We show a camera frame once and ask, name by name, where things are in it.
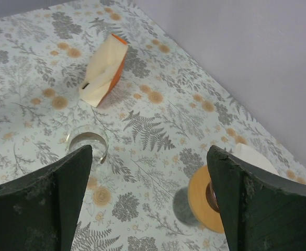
black object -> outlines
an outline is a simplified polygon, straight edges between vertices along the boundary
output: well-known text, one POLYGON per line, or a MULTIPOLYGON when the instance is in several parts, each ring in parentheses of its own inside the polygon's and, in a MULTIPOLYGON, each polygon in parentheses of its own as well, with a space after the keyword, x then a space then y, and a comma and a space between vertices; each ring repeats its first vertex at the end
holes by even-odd
POLYGON ((70 251, 92 148, 0 185, 0 250, 70 251))
POLYGON ((230 251, 306 251, 306 185, 217 146, 207 163, 230 251))

flower pattern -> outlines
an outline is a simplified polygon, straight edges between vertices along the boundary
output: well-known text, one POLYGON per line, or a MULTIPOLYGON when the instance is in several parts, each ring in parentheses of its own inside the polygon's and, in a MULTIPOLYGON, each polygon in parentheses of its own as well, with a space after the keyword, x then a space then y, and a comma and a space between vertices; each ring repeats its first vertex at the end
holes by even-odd
POLYGON ((180 224, 172 207, 212 144, 246 143, 306 184, 306 169, 131 1, 79 0, 1 18, 0 184, 58 160, 68 134, 92 123, 110 147, 92 168, 72 251, 95 243, 227 251, 224 235, 180 224), (78 85, 110 33, 129 49, 120 81, 93 108, 78 85))

gray wall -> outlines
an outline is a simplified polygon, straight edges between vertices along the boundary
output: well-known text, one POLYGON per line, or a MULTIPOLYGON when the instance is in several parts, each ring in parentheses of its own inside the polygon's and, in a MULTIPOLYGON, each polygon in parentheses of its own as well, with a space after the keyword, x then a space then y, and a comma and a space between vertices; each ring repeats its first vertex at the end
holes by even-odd
POLYGON ((134 0, 306 166, 306 0, 134 0))
POLYGON ((0 17, 28 12, 34 9, 63 4, 70 0, 0 0, 0 17))

leaf pattern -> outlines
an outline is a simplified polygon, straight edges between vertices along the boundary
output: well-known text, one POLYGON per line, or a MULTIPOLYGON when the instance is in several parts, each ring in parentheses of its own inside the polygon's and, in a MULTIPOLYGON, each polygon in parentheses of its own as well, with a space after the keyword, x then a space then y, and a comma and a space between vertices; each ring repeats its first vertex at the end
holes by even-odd
POLYGON ((192 221, 188 181, 213 144, 232 152, 247 143, 306 183, 306 169, 133 1, 0 18, 0 184, 62 158, 71 131, 91 124, 109 147, 92 166, 72 251, 228 251, 223 235, 177 217, 192 221), (111 33, 129 45, 123 72, 91 107, 77 88, 111 33))

glass cup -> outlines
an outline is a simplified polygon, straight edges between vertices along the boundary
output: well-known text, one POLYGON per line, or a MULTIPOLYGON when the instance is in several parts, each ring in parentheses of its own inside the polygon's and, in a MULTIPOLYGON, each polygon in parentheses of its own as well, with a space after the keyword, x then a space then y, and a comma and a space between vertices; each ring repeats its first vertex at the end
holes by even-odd
POLYGON ((105 131, 97 124, 87 124, 75 128, 66 138, 67 154, 84 145, 91 145, 92 147, 91 170, 96 171, 107 157, 109 144, 105 131))

